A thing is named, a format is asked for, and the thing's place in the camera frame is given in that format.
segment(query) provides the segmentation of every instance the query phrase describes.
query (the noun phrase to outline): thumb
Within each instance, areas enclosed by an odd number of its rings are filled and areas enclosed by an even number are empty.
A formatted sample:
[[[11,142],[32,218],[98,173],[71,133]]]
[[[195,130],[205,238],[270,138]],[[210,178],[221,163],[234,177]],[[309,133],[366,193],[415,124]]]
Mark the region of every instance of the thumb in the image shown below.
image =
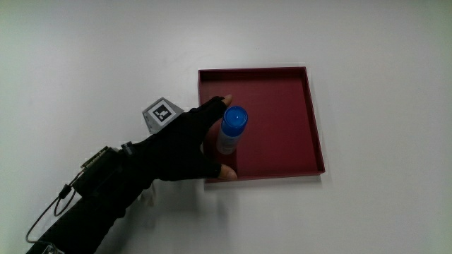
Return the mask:
[[[237,180],[237,174],[235,173],[234,169],[232,169],[231,167],[221,164],[221,171],[220,171],[220,175],[218,176],[218,178],[224,179],[224,180],[235,181],[235,180]]]

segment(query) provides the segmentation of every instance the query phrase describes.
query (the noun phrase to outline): cable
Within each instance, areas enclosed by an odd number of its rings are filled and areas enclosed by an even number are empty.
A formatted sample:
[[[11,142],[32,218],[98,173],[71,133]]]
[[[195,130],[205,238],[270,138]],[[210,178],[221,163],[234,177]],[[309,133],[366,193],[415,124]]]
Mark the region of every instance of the cable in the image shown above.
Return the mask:
[[[54,249],[54,254],[57,254],[57,247],[53,243],[46,242],[46,241],[31,241],[28,237],[30,236],[31,231],[35,228],[36,224],[41,220],[42,216],[44,216],[44,214],[52,207],[52,205],[58,199],[59,198],[55,198],[55,200],[45,209],[45,211],[40,215],[40,217],[37,218],[36,222],[33,224],[33,226],[31,226],[30,230],[28,230],[27,236],[25,237],[25,240],[27,241],[27,243],[40,243],[40,244],[52,245],[52,247]]]
[[[76,195],[76,191],[74,190],[74,191],[72,192],[71,198],[69,199],[69,201],[67,202],[67,204],[63,207],[63,209],[62,209],[60,212],[57,212],[58,205],[59,205],[59,201],[61,200],[61,198],[58,198],[58,201],[56,202],[55,209],[54,209],[54,216],[55,216],[55,217],[60,216],[60,215],[66,210],[66,208],[71,204],[71,201],[73,200],[73,197],[74,197],[75,195]]]
[[[60,212],[57,212],[58,209],[58,204],[60,202],[60,200],[66,198],[66,196],[71,192],[72,190],[72,185],[75,181],[77,181],[78,177],[85,171],[85,168],[78,172],[78,174],[76,175],[76,177],[73,178],[73,180],[68,184],[65,184],[63,189],[60,191],[60,193],[58,194],[58,197],[55,198],[52,203],[45,209],[45,211],[39,216],[39,218],[37,218],[36,222],[31,226],[30,230],[28,230],[27,236],[25,237],[25,240],[27,241],[27,243],[39,243],[39,244],[47,244],[47,245],[51,245],[54,249],[54,254],[57,254],[57,247],[55,246],[55,244],[51,243],[51,242],[47,242],[47,241],[31,241],[29,239],[30,233],[31,231],[35,228],[36,224],[41,220],[41,218],[44,216],[44,214],[52,207],[52,205],[54,205],[54,203],[56,202],[55,205],[55,209],[54,209],[54,215],[55,217],[58,217],[59,215],[61,215],[66,208],[69,206],[69,204],[71,204],[71,201],[73,200],[73,197],[76,195],[76,191],[74,190],[72,193],[71,198],[69,199],[69,201],[67,202],[67,204],[63,207],[63,209]]]

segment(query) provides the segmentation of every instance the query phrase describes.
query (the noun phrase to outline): glue stick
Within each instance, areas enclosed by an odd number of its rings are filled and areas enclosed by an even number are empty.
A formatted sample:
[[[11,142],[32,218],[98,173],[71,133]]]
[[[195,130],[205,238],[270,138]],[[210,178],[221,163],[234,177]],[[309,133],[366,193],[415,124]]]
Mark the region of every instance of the glue stick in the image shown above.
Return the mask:
[[[218,132],[217,149],[224,155],[232,154],[248,122],[245,109],[233,106],[226,110]]]

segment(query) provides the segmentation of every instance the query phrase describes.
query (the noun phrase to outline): square tray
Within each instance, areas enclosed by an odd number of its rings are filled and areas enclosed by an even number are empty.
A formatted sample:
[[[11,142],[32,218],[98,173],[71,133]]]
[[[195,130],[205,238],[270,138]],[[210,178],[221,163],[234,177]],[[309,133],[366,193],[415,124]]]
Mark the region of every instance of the square tray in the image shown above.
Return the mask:
[[[200,104],[231,94],[231,106],[248,113],[236,152],[222,155],[215,147],[221,120],[203,143],[205,155],[231,166],[239,180],[325,172],[306,67],[200,70],[198,92]]]

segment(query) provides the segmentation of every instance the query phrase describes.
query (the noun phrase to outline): black wire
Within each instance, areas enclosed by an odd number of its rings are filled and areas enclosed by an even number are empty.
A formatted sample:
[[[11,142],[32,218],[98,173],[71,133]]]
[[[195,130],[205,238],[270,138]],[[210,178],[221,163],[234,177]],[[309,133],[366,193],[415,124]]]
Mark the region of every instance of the black wire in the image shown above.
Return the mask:
[[[76,177],[73,178],[73,180],[69,183],[69,187],[72,188],[72,185],[75,181],[77,181],[78,177],[85,171],[85,169],[82,169],[82,171],[78,172],[78,174],[76,175]],[[57,213],[57,208],[58,208],[58,204],[59,201],[61,200],[60,197],[55,198],[52,203],[45,209],[45,211],[39,216],[39,218],[37,218],[36,222],[31,226],[30,230],[28,230],[27,236],[25,237],[25,240],[27,241],[27,243],[39,243],[39,244],[47,244],[47,245],[51,245],[54,249],[54,254],[57,254],[57,247],[55,246],[55,244],[51,243],[51,242],[47,242],[47,241],[31,241],[29,239],[30,233],[31,231],[35,228],[36,224],[41,220],[41,218],[44,216],[44,214],[52,207],[52,205],[56,202],[55,205],[55,209],[54,209],[54,215],[55,217],[58,217],[59,215],[61,215],[64,210],[66,210],[66,208],[69,206],[69,204],[71,204],[71,201],[73,199],[73,197],[76,195],[76,191],[74,190],[71,196],[71,199],[69,199],[69,201],[67,202],[67,204],[64,206],[64,208]]]
[[[36,222],[33,224],[33,226],[31,226],[30,230],[28,230],[27,236],[25,237],[25,240],[28,243],[41,243],[41,244],[47,244],[47,245],[52,245],[53,249],[54,249],[54,254],[57,254],[57,247],[50,242],[46,242],[46,241],[31,241],[28,237],[30,236],[31,231],[35,228],[36,224],[41,220],[42,216],[44,216],[44,214],[52,207],[52,205],[58,200],[59,198],[55,198],[55,200],[45,209],[45,211],[40,215],[39,218],[37,218]]]
[[[55,209],[54,209],[54,215],[55,215],[55,217],[60,216],[60,215],[66,210],[66,208],[71,204],[71,201],[73,200],[73,197],[74,197],[75,195],[76,195],[76,190],[74,190],[74,191],[72,192],[71,198],[69,199],[69,201],[67,202],[67,204],[64,206],[64,208],[63,208],[60,212],[57,212],[58,205],[59,205],[59,201],[61,200],[61,198],[58,198],[58,201],[56,202]]]

